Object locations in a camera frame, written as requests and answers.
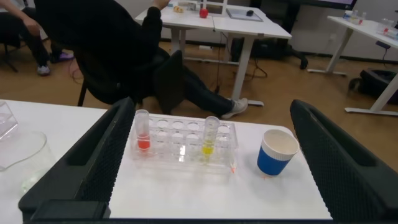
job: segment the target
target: paper cup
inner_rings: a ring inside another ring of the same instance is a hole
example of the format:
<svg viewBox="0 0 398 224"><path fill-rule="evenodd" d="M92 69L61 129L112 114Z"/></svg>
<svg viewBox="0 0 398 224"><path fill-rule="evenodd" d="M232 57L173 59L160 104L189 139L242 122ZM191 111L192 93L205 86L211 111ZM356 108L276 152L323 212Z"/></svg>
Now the paper cup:
<svg viewBox="0 0 398 224"><path fill-rule="evenodd" d="M269 176L279 175L299 149L299 142L289 133L268 130L261 142L257 165Z"/></svg>

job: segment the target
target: wooden floor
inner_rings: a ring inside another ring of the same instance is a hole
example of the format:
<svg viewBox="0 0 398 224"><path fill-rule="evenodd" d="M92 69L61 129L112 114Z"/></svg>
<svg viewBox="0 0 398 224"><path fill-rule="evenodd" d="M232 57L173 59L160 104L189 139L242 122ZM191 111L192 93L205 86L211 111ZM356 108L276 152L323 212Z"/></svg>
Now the wooden floor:
<svg viewBox="0 0 398 224"><path fill-rule="evenodd" d="M161 43L161 47L170 50L169 43ZM203 58L218 58L218 49L199 50L198 46L187 46L187 55ZM328 58L309 57L310 68L322 69L328 65ZM0 99L53 103L60 105L76 105L81 88L81 74L72 71L77 68L75 62L63 62L50 65L52 75L39 77L36 64L27 47L11 54L11 62L18 68L14 73L0 61ZM199 63L186 61L185 65L196 72L202 80L214 90L218 65L215 63ZM259 66L268 73L264 78L261 72L256 77L244 82L242 97L261 100L265 107L250 106L233 121L249 123L273 124L288 127L294 131L290 118L289 106L294 99L306 101L317 107L332 121L341 126L350 135L370 151L379 156L393 169L398 171L398 118L365 114L347 114L345 107L370 108L374 99L358 93L348 93L348 83L352 78L359 77L365 68L384 68L382 64L352 62L342 60L337 70L347 72L347 78L339 76L311 74L299 69L299 61L289 58L285 61L261 60ZM252 74L254 62L250 61L248 73ZM234 74L237 67L220 65L221 95L231 96L234 85ZM92 108L109 108L89 93L84 106ZM144 108L151 113L160 113L155 99L147 99ZM398 106L387 106L387 110L398 111ZM174 115L205 118L211 115L202 111L190 102L184 101L173 111Z"/></svg>

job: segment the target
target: white table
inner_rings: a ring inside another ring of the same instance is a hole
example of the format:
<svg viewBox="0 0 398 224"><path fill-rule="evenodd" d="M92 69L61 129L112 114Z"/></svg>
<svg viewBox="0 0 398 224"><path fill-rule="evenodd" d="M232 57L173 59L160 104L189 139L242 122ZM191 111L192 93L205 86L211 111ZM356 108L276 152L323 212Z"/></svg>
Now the white table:
<svg viewBox="0 0 398 224"><path fill-rule="evenodd" d="M56 160L60 159L106 110L6 100L23 131L41 131ZM20 195L0 189L0 223L22 223Z"/></svg>
<svg viewBox="0 0 398 224"><path fill-rule="evenodd" d="M254 40L270 37L290 39L292 36L286 30L281 28L280 25L268 19L260 9L244 6L227 6L227 8L242 9L245 11L253 10L254 13L263 20L263 22L256 22L231 19L230 17L213 17L215 31L229 33L228 39L232 39L231 35L244 37L241 58L239 59L238 73L236 75L234 90L231 97L233 100L238 100L241 96L243 81L246 75L246 70L248 69ZM250 100L249 104L264 106L263 102L254 100Z"/></svg>
<svg viewBox="0 0 398 224"><path fill-rule="evenodd" d="M106 111L21 101L7 103L20 129L42 131L47 135L56 159L60 159ZM195 176L187 181L184 179L187 176L178 172L143 175L129 157L127 143L109 204L111 217L331 218L301 152L276 178L264 179L257 168L262 133L271 128L289 130L262 124L235 125L239 143L238 169L228 180L205 181L204 176ZM1 223L22 223L22 213L17 207L19 196L0 190L0 198Z"/></svg>
<svg viewBox="0 0 398 224"><path fill-rule="evenodd" d="M134 20L142 24L147 16L147 10L139 14ZM213 17L208 16L202 19L198 12L185 10L184 13L176 13L172 7L166 7L162 10L163 26L170 28L172 31L172 51L174 54L177 50L181 50L185 55L185 39L187 30L203 29L214 30Z"/></svg>
<svg viewBox="0 0 398 224"><path fill-rule="evenodd" d="M228 50L225 51L223 63L239 64L238 73L236 75L234 90L231 99L238 100L241 96L242 86L248 63L250 53L253 46L254 39L261 39L266 37L277 37L282 39L290 39L292 36L283 30L280 25L272 22L267 16L257 8L244 6L227 6L230 9L242 9L245 11L253 10L263 22L256 21L242 21L226 17L207 17L202 19L198 12L185 11L183 14L173 12L171 8L162 10L162 20L165 27L172 30L172 53L180 49L184 53L186 30L187 29L207 29L218 32L224 32L228 35L228 40L232 42L235 36L244 37L244 45L241 53L239 63L229 62L230 46L226 46ZM142 23L147 15L147 11L139 14L135 20ZM206 62L219 62L217 60L204 60ZM249 101L250 105L264 106L261 101Z"/></svg>
<svg viewBox="0 0 398 224"><path fill-rule="evenodd" d="M376 32L377 26L379 24L378 22L364 21L362 25L355 25L355 24L348 22L340 17L328 16L328 19L330 19L331 21L337 22L338 24L340 24L342 26L345 26L346 32L344 34L343 40L341 41L341 44L337 48L333 57L331 58L328 68L326 70L308 69L309 72L346 75L343 72L335 72L334 69L338 62L338 59L340 58L341 54L344 51L344 48L346 47L346 45L349 41L349 38L351 37L351 35L353 34L354 31L359 32L360 34L364 34L368 37L371 37L371 38L381 41L385 44L388 44L393 48L398 49L398 41L396 41L392 38L386 37L385 35L378 34ZM384 90L382 95L376 100L376 102L373 104L373 106L371 107L370 110L360 109L360 108L345 108L345 110L346 110L346 112L349 112L349 113L367 113L367 114L381 114L381 115L398 116L398 112L395 112L395 111L382 111L383 107L387 104L387 102L390 100L390 98L393 96L393 94L397 90L398 90L398 76L396 76L390 82L388 87Z"/></svg>
<svg viewBox="0 0 398 224"><path fill-rule="evenodd" d="M238 167L229 178L141 168L127 147L109 203L111 218L331 218L301 151L278 177L265 179L257 167L264 132L291 133L287 128L234 124Z"/></svg>

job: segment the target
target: white sneaker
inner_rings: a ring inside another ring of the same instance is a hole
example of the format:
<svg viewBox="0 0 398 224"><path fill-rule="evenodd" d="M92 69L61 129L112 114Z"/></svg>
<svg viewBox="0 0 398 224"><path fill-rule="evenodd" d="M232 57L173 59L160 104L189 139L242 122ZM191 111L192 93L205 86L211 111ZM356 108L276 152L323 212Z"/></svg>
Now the white sneaker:
<svg viewBox="0 0 398 224"><path fill-rule="evenodd" d="M39 66L37 67L37 74L39 74L40 76L50 75L50 69L48 66Z"/></svg>
<svg viewBox="0 0 398 224"><path fill-rule="evenodd" d="M248 106L249 106L249 101L246 98L243 98L241 100L234 100L234 108L231 110L231 112L221 116L221 118L230 119L232 116L246 111Z"/></svg>

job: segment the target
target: black bag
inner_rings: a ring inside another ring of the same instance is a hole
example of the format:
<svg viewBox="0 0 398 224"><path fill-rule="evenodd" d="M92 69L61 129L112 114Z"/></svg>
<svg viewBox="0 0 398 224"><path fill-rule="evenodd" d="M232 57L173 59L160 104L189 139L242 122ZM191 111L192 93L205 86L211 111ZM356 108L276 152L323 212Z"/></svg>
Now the black bag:
<svg viewBox="0 0 398 224"><path fill-rule="evenodd" d="M354 90L358 87L360 93L378 98L396 75L396 72L389 70L373 70L371 68L363 70L361 78L354 78L349 82L349 89ZM398 91L394 93L388 103L398 105Z"/></svg>

